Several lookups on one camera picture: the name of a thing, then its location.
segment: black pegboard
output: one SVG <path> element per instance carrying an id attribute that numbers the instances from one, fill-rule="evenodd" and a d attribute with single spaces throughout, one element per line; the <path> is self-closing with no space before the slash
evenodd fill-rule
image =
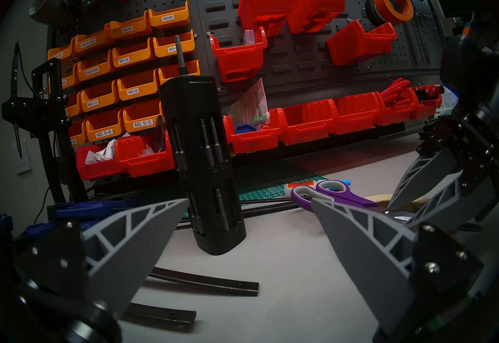
<path id="1" fill-rule="evenodd" d="M 127 3 L 102 3 L 82 12 L 74 29 L 57 34 L 55 46 L 68 44 L 71 37 L 77 33 L 90 34 L 98 31 L 111 20 L 125 21 L 142 15 L 146 9 L 152 8 L 155 11 L 161 11 L 182 6 L 185 1 L 129 0 Z M 236 19 L 238 0 L 188 1 L 191 5 L 191 25 L 166 31 L 153 28 L 154 36 L 172 35 L 173 33 L 189 31 L 192 28 L 194 33 L 198 35 L 196 51 L 186 54 L 185 58 L 186 60 L 199 59 L 201 74 L 216 78 L 222 105 L 226 107 L 234 102 L 242 92 L 246 91 L 255 79 L 231 83 L 221 82 L 216 60 L 211 53 L 207 32 L 213 32 L 219 38 L 222 47 L 240 45 L 243 29 L 238 25 Z M 264 50 L 264 65 L 258 76 L 262 76 L 264 80 L 269 107 L 291 105 L 297 100 L 307 102 L 313 99 L 378 90 L 378 88 L 385 87 L 386 84 L 373 82 L 373 79 L 385 78 L 386 74 L 420 77 L 431 74 L 433 75 L 432 79 L 435 78 L 440 67 L 443 47 L 435 18 L 432 16 L 426 0 L 422 3 L 419 0 L 413 0 L 417 13 L 413 24 L 395 26 L 398 38 L 392 42 L 390 53 L 361 62 L 358 65 L 331 65 L 329 52 L 324 42 L 337 30 L 347 26 L 348 19 L 360 19 L 366 31 L 374 28 L 361 11 L 364 8 L 364 2 L 365 0 L 346 0 L 345 13 L 334 19 L 318 33 L 292 35 L 287 24 L 284 23 L 277 36 L 268 38 L 268 47 Z M 419 38 L 419 35 L 421 35 L 421 46 L 417 46 L 416 43 L 416 38 Z M 142 40 L 117 41 L 117 46 L 135 44 L 140 41 Z M 429 55 L 430 63 L 427 63 L 423 55 Z M 177 63 L 176 57 L 161 58 L 97 77 L 69 88 L 67 91 L 77 91 L 96 83 L 175 63 Z M 288 95 L 291 95 L 291 98 L 284 101 L 283 97 Z M 125 105 L 126 103 L 120 102 L 114 104 L 113 107 L 122 106 L 121 104 Z"/>

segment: table surface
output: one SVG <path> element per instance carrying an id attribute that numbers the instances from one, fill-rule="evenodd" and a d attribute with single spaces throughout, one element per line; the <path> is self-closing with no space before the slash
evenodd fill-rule
<path id="1" fill-rule="evenodd" d="M 419 143 L 417 135 L 371 140 L 291 162 L 330 179 L 350 179 L 351 190 L 360 196 L 392 193 L 407 167 L 418 157 L 414 149 Z M 245 222 L 246 239 L 222 256 L 201 251 L 191 229 L 177 230 L 156 266 L 259 282 L 257 297 L 214 294 L 147 279 L 133 302 L 195 310 L 195 325 L 189 331 L 171 331 L 120 321 L 123 341 L 372 340 L 377 321 L 343 269 L 314 213 L 295 209 Z"/>

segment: red storage bin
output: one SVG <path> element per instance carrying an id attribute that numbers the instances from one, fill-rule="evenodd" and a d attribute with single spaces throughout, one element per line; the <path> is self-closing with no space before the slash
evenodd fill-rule
<path id="1" fill-rule="evenodd" d="M 405 105 L 395 106 L 393 105 L 393 103 L 391 103 L 389 105 L 393 106 L 387 107 L 380 94 L 378 92 L 376 92 L 375 94 L 381 106 L 381 114 L 373 121 L 373 124 L 376 125 L 388 125 L 409 120 L 411 112 L 418 109 L 419 106 L 418 97 L 411 88 L 406 88 L 399 94 L 399 98 L 408 100 L 408 103 Z"/>
<path id="2" fill-rule="evenodd" d="M 381 106 L 375 93 L 335 98 L 334 104 L 339 115 L 334 133 L 340 135 L 371 128 L 373 119 L 381 114 Z"/>
<path id="3" fill-rule="evenodd" d="M 419 120 L 437 112 L 437 108 L 442 105 L 442 95 L 439 94 L 435 100 L 424 100 L 424 104 L 419 104 L 418 108 L 411 112 L 411 120 Z"/>
<path id="4" fill-rule="evenodd" d="M 292 0 L 239 0 L 238 16 L 243 30 L 263 27 L 267 37 L 277 35 L 291 11 Z"/>
<path id="5" fill-rule="evenodd" d="M 263 27 L 255 31 L 255 44 L 219 47 L 218 40 L 210 34 L 211 50 L 217 59 L 223 82 L 232 82 L 253 78 L 264 64 L 263 49 L 267 47 L 267 38 Z"/>
<path id="6" fill-rule="evenodd" d="M 324 139 L 338 124 L 338 111 L 332 99 L 278 108 L 284 132 L 284 144 L 297 144 Z"/>
<path id="7" fill-rule="evenodd" d="M 118 140 L 114 147 L 114 155 L 119 166 L 131 177 L 149 175 L 175 168 L 172 149 L 165 132 L 166 151 L 139 156 L 146 146 L 154 149 L 154 133 L 128 136 Z"/>
<path id="8" fill-rule="evenodd" d="M 291 34 L 317 32 L 343 11 L 345 0 L 293 0 L 286 22 Z"/>
<path id="9" fill-rule="evenodd" d="M 94 180 L 123 173 L 123 169 L 118 165 L 116 158 L 93 164 L 85 163 L 88 151 L 98 152 L 106 147 L 107 143 L 102 143 L 77 148 L 76 167 L 80 173 L 81 180 Z"/>
<path id="10" fill-rule="evenodd" d="M 326 43 L 334 65 L 353 65 L 366 59 L 388 53 L 397 32 L 391 23 L 385 23 L 365 32 L 358 20 L 339 30 Z"/>
<path id="11" fill-rule="evenodd" d="M 279 119 L 277 109 L 270 109 L 268 112 L 271 114 L 269 129 L 238 134 L 234 131 L 232 118 L 224 116 L 227 143 L 232 143 L 235 153 L 254 152 L 277 147 L 279 135 L 283 133 L 284 127 Z"/>

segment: light switch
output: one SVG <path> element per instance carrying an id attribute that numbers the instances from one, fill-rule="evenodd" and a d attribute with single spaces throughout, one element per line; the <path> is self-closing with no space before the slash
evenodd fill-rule
<path id="1" fill-rule="evenodd" d="M 22 148 L 22 159 L 19 157 L 18 146 L 16 146 L 15 144 L 12 145 L 15 172 L 17 174 L 31 170 L 31 164 L 29 163 L 29 156 L 28 156 L 28 148 L 26 147 L 25 140 L 21 140 L 21 148 Z"/>

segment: purple scissors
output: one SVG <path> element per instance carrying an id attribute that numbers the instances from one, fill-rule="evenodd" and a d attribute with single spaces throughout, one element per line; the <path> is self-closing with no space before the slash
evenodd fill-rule
<path id="1" fill-rule="evenodd" d="M 376 202 L 355 195 L 345 183 L 340 182 L 339 180 L 324 180 L 319 182 L 317 183 L 317 186 L 315 186 L 315 190 L 308 186 L 298 186 L 291 190 L 291 198 L 294 203 L 302 209 L 312 211 L 311 202 L 300 196 L 303 194 L 319 199 L 332 198 L 334 202 L 360 208 L 378 207 Z"/>

